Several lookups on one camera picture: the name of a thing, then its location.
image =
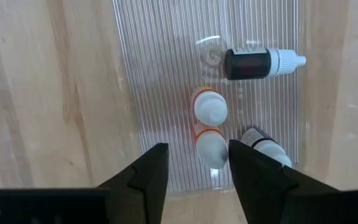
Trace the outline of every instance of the clear plastic tray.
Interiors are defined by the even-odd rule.
[[[113,0],[142,150],[170,144],[171,194],[232,186],[229,165],[202,165],[191,127],[191,92],[211,86],[229,104],[227,139],[245,127],[271,135],[296,163],[299,149],[298,72],[230,82],[219,66],[233,47],[298,50],[297,0]]]

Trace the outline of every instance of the small plastic bottle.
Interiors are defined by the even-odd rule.
[[[198,157],[212,169],[222,169],[229,157],[227,142],[219,128],[203,123],[194,125],[194,141]]]
[[[306,57],[293,50],[229,49],[224,56],[223,71],[228,80],[247,80],[293,73],[305,64]]]
[[[281,162],[283,165],[292,167],[291,159],[285,154],[284,149],[272,138],[263,136],[254,128],[247,130],[242,135],[241,142]]]
[[[199,121],[216,127],[227,118],[227,103],[222,95],[210,87],[199,87],[191,96],[192,108]]]

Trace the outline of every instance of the ribbed plastic sheet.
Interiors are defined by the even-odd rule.
[[[197,158],[190,95],[211,86],[228,102],[227,139],[257,126],[294,162],[299,148],[298,72],[230,82],[219,69],[233,47],[298,50],[297,0],[113,0],[128,81],[145,152],[170,144],[171,194],[232,186],[229,164],[209,169]]]

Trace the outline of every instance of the plastic vial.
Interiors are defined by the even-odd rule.
[[[272,138],[260,134],[256,129],[247,130],[241,137],[241,142],[281,162],[281,164],[292,167],[291,159],[285,154],[284,149]]]
[[[293,73],[305,64],[306,57],[293,50],[229,49],[224,56],[223,71],[228,80],[247,80]]]
[[[222,169],[229,157],[227,142],[219,128],[203,123],[194,125],[194,141],[197,156],[212,169]]]
[[[227,118],[227,103],[222,95],[210,87],[199,87],[191,96],[192,108],[199,121],[216,127]]]

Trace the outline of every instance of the dropper bottle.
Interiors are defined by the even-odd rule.
[[[306,64],[306,57],[294,50],[276,48],[229,49],[223,71],[228,80],[270,78],[293,73]]]

